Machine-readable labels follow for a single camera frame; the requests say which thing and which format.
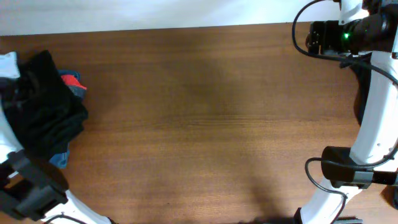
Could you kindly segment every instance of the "wooden table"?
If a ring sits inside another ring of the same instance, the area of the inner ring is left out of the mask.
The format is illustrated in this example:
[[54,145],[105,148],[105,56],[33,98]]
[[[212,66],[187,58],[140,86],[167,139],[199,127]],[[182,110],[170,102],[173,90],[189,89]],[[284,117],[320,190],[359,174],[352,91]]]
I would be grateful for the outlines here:
[[[49,49],[81,73],[90,118],[63,173],[93,210],[120,223],[237,223],[292,216],[315,190],[305,160],[359,130],[354,73],[300,55],[290,26],[0,37],[0,49]],[[383,189],[344,216],[396,223]]]

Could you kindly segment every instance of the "black cloth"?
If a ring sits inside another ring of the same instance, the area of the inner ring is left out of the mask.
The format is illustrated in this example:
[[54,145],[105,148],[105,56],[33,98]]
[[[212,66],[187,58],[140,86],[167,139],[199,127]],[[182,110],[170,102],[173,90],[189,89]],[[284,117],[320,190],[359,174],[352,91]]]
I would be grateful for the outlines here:
[[[368,55],[363,58],[363,61],[370,64],[371,56]],[[356,96],[359,101],[358,104],[354,106],[354,112],[358,124],[361,125],[365,114],[366,102],[368,101],[369,89],[371,87],[372,71],[359,65],[352,65],[350,68],[354,71],[359,83],[359,91]]]
[[48,51],[19,66],[21,77],[2,92],[4,114],[27,153],[43,159],[66,152],[88,112],[64,84]]
[[392,201],[394,208],[398,210],[398,187],[395,187],[394,189],[394,199]]

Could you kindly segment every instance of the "black clamp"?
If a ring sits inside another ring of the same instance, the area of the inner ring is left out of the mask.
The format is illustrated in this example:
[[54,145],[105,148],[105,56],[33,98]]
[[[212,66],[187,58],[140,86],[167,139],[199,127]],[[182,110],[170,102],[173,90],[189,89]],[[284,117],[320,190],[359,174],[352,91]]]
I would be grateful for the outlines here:
[[[68,202],[68,182],[55,166],[30,158],[23,150],[7,156],[0,164],[0,210],[17,220],[37,221],[58,204]],[[15,171],[23,179],[11,185],[9,176]]]
[[[323,150],[322,159],[355,167],[357,163],[349,157],[350,151],[348,147],[328,146]],[[354,169],[322,162],[322,173],[326,179],[330,180],[334,188],[358,186],[361,189],[367,189],[372,183],[398,186],[398,172],[375,171],[367,168]]]

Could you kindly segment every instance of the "black cable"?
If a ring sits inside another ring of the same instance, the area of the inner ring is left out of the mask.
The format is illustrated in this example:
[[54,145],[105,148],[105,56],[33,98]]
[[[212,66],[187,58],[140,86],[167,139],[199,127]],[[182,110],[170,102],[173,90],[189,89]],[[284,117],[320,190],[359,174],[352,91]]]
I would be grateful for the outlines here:
[[336,214],[336,217],[335,217],[335,218],[333,219],[333,221],[331,222],[331,223],[334,223],[335,221],[337,221],[338,217],[339,217],[339,216],[341,215],[341,213],[343,212],[343,210],[344,210],[344,208],[345,208],[345,206],[346,206],[346,201],[347,201],[348,197],[347,197],[346,194],[344,194],[343,192],[340,192],[340,191],[338,191],[338,190],[330,190],[330,189],[327,189],[327,188],[322,187],[320,184],[318,184],[318,183],[312,178],[312,176],[311,176],[311,174],[310,174],[310,169],[309,169],[308,165],[310,165],[310,163],[313,162],[313,161],[321,161],[321,162],[324,162],[325,160],[322,159],[322,158],[311,158],[311,159],[308,159],[308,160],[305,162],[305,173],[307,174],[307,177],[310,179],[310,181],[311,181],[316,187],[318,187],[319,189],[323,190],[324,192],[330,193],[330,194],[339,194],[339,195],[341,195],[341,197],[343,198],[343,201],[342,201],[342,204],[341,204],[341,208],[340,208],[340,210],[338,211],[338,213]]
[[297,20],[299,19],[301,13],[303,13],[304,10],[306,10],[308,7],[310,7],[311,5],[318,3],[318,2],[322,2],[322,1],[326,1],[326,0],[314,0],[310,3],[308,3],[307,5],[305,5],[296,15],[294,21],[293,21],[293,26],[292,26],[292,39],[293,39],[293,45],[294,47],[301,53],[304,54],[306,56],[309,57],[313,57],[313,58],[319,58],[319,59],[323,59],[323,60],[332,60],[332,61],[336,61],[336,62],[345,62],[345,63],[351,63],[353,65],[359,65],[363,68],[369,69],[369,70],[374,70],[378,73],[380,73],[381,75],[384,75],[386,78],[390,79],[395,85],[398,85],[398,80],[396,78],[394,78],[390,73],[384,71],[383,69],[376,67],[374,65],[368,64],[362,60],[356,60],[356,59],[349,59],[349,58],[343,58],[343,57],[332,57],[332,56],[326,56],[326,55],[317,55],[317,54],[312,54],[312,53],[308,53],[305,50],[301,49],[298,45],[297,45],[297,41],[296,41],[296,37],[295,37],[295,30],[296,30],[296,23]]
[[[371,64],[368,64],[368,63],[362,61],[363,58],[367,57],[369,54],[368,54],[368,55],[365,55],[365,56],[363,56],[363,57],[358,57],[359,59],[343,58],[343,57],[331,57],[331,56],[326,56],[326,55],[318,55],[318,54],[308,53],[307,51],[301,49],[301,48],[297,45],[297,41],[296,41],[296,38],[295,38],[295,28],[296,28],[297,20],[299,19],[301,13],[303,13],[304,10],[306,10],[306,9],[307,9],[308,7],[310,7],[311,5],[313,5],[313,4],[315,4],[315,3],[318,3],[318,2],[321,2],[321,1],[326,1],[326,0],[314,0],[314,1],[310,2],[310,3],[308,3],[308,4],[305,5],[305,6],[298,12],[298,14],[296,15],[296,17],[295,17],[295,19],[294,19],[294,21],[293,21],[293,26],[292,26],[292,39],[293,39],[293,45],[294,45],[294,47],[295,47],[300,53],[302,53],[302,54],[304,54],[304,55],[306,55],[306,56],[309,56],[309,57],[318,58],[318,59],[323,59],[323,60],[332,60],[332,61],[337,61],[337,62],[343,62],[343,63],[352,64],[352,65],[359,65],[360,67],[363,67],[363,68],[365,68],[365,69],[374,70],[374,71],[380,73],[381,75],[385,76],[386,78],[390,79],[390,80],[393,82],[393,84],[398,85],[398,80],[397,80],[395,77],[393,77],[390,73],[384,71],[384,70],[381,69],[381,68],[378,68],[378,67],[376,67],[376,66],[374,66],[374,65],[371,65]],[[311,162],[313,162],[313,161],[320,161],[320,162],[325,162],[325,163],[327,163],[327,164],[331,164],[331,165],[335,165],[335,166],[347,167],[347,168],[350,168],[350,169],[371,169],[371,168],[375,168],[375,167],[377,167],[377,166],[381,166],[381,165],[387,163],[387,162],[390,161],[390,160],[393,160],[395,154],[397,154],[397,151],[398,151],[398,146],[396,146],[388,155],[384,156],[383,159],[381,159],[380,161],[377,161],[377,162],[372,163],[372,164],[365,164],[365,165],[355,165],[355,166],[352,166],[352,165],[344,165],[344,164],[340,164],[340,163],[337,163],[337,162],[328,161],[328,160],[325,160],[325,159],[322,159],[322,158],[311,158],[311,159],[308,159],[308,160],[305,162],[305,173],[306,173],[307,177],[310,179],[310,181],[311,181],[316,187],[318,187],[320,190],[322,190],[322,191],[324,191],[324,192],[327,192],[327,193],[330,193],[330,194],[338,194],[338,195],[341,195],[341,197],[343,198],[341,208],[340,208],[340,210],[339,210],[338,213],[336,214],[336,217],[333,219],[333,221],[332,221],[331,223],[334,223],[335,221],[337,221],[338,217],[341,215],[342,211],[343,211],[344,208],[345,208],[345,205],[346,205],[346,201],[347,201],[347,199],[348,199],[348,196],[347,196],[346,194],[344,194],[343,192],[340,192],[340,191],[337,191],[337,190],[330,190],[330,189],[324,188],[324,187],[322,187],[320,184],[318,184],[318,183],[313,179],[313,177],[312,177],[311,174],[310,174],[309,167],[308,167],[309,164],[310,164]]]
[[86,224],[86,223],[83,222],[83,221],[80,221],[80,220],[78,220],[78,219],[76,219],[76,218],[73,218],[73,217],[69,217],[69,216],[64,215],[64,214],[56,215],[56,216],[50,218],[49,220],[47,220],[47,221],[46,221],[45,223],[43,223],[43,224],[49,224],[49,223],[51,223],[51,221],[54,221],[55,219],[58,219],[58,218],[66,218],[66,219],[69,219],[69,220],[74,221],[74,222],[79,223],[79,224]]

